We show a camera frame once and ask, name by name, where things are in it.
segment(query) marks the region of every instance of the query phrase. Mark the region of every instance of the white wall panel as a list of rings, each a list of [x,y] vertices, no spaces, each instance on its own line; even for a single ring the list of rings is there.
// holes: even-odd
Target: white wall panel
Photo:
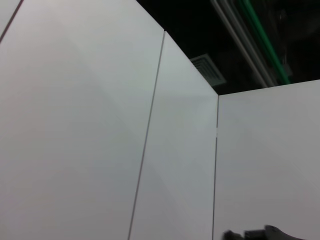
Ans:
[[[13,15],[20,0],[0,1],[0,36],[5,30],[11,16]]]
[[[219,98],[214,240],[274,225],[317,240],[320,81]]]
[[[135,1],[24,1],[0,45],[0,239],[127,239],[162,39]]]
[[[164,38],[130,240],[211,240],[218,96]]]

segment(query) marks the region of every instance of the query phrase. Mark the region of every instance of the vertical gap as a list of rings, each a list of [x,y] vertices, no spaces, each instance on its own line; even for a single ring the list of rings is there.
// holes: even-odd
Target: vertical gap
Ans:
[[[16,6],[16,8],[15,8],[15,10],[14,10],[14,12],[13,12],[13,14],[12,14],[10,20],[9,20],[9,22],[8,22],[7,25],[5,26],[5,29],[3,30],[3,33],[2,33],[1,36],[0,36],[0,43],[2,42],[2,39],[4,39],[7,31],[8,31],[8,29],[9,29],[11,23],[13,22],[13,20],[14,20],[16,14],[17,14],[19,8],[21,7],[23,1],[24,1],[24,0],[20,0],[20,2],[18,3],[18,6]]]
[[[163,31],[163,37],[162,37],[162,43],[161,43],[161,49],[160,49],[160,56],[159,56],[159,62],[158,62],[158,68],[157,68],[157,71],[156,71],[155,83],[154,83],[154,89],[153,89],[153,95],[152,95],[152,101],[151,101],[149,120],[148,120],[148,124],[147,124],[147,127],[146,127],[146,134],[145,134],[145,140],[144,140],[144,146],[143,146],[143,152],[142,152],[142,159],[141,159],[138,183],[137,183],[137,186],[136,186],[135,197],[134,197],[134,202],[133,202],[133,210],[132,210],[132,216],[131,216],[131,221],[130,221],[128,240],[130,240],[130,237],[131,237],[132,225],[133,225],[135,211],[136,211],[136,203],[137,203],[137,197],[138,197],[138,191],[139,191],[139,185],[140,185],[140,179],[141,179],[141,172],[142,172],[142,167],[143,167],[144,160],[145,160],[145,152],[146,152],[146,145],[147,145],[147,139],[148,139],[148,133],[149,133],[150,119],[151,119],[152,108],[153,108],[154,100],[155,100],[156,87],[157,87],[159,68],[160,68],[160,62],[161,62],[161,56],[162,56],[162,51],[163,51],[163,48],[164,48],[165,35],[166,35],[166,31]]]
[[[220,96],[218,96],[217,108],[216,108],[216,131],[217,131],[217,137],[215,138],[215,156],[214,156],[212,240],[214,240],[214,229],[215,229],[215,201],[216,201],[216,178],[217,178],[219,99],[220,99]]]

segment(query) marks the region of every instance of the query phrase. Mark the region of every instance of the white partition wall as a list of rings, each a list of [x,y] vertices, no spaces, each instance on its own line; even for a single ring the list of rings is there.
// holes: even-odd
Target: white partition wall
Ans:
[[[0,36],[5,30],[20,0],[0,0]]]
[[[1,240],[128,238],[163,34],[136,1],[24,1],[0,44]]]
[[[319,239],[320,81],[219,98],[214,240],[274,225]]]
[[[218,96],[165,34],[130,240],[211,240]]]

